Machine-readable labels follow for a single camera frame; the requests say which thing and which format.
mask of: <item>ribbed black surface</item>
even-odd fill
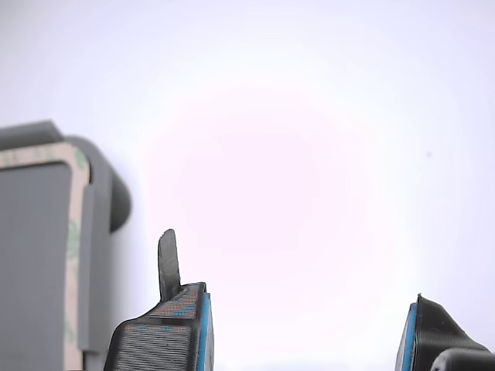
[[[430,370],[435,358],[451,348],[488,350],[473,341],[441,305],[420,295],[415,326],[413,371]]]
[[[182,371],[190,333],[183,326],[126,325],[114,371]]]

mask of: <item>black plastic part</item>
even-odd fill
[[[176,233],[167,230],[158,243],[160,301],[168,301],[180,291],[179,259]]]
[[[115,329],[104,371],[196,371],[203,296],[207,287],[203,282],[180,285],[173,230],[167,230],[160,238],[158,256],[161,300],[141,317],[122,322]],[[180,303],[184,298],[189,301]],[[182,308],[189,308],[190,316],[183,316]],[[168,341],[163,337],[159,339],[163,333],[175,330],[187,332],[188,336],[171,336]]]
[[[441,305],[419,295],[413,371],[429,370],[435,358],[451,348],[488,351],[472,340]]]
[[[494,371],[495,355],[473,349],[448,349],[436,358],[432,371]]]

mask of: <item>blue edge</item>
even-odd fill
[[[416,304],[411,305],[408,318],[408,329],[405,335],[405,350],[404,350],[404,363],[402,363],[402,371],[412,371],[412,352],[415,341],[415,325],[416,325],[416,312],[418,307]]]
[[[203,314],[201,315],[201,335],[200,348],[198,352],[198,371],[204,371],[204,362],[207,357],[207,335],[208,325],[210,324],[210,294],[204,293],[203,296]]]

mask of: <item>black rubber tip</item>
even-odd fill
[[[495,355],[474,349],[447,349],[440,353],[431,371],[493,371]]]
[[[158,272],[161,301],[168,301],[180,292],[179,259],[174,230],[167,230],[158,242]]]

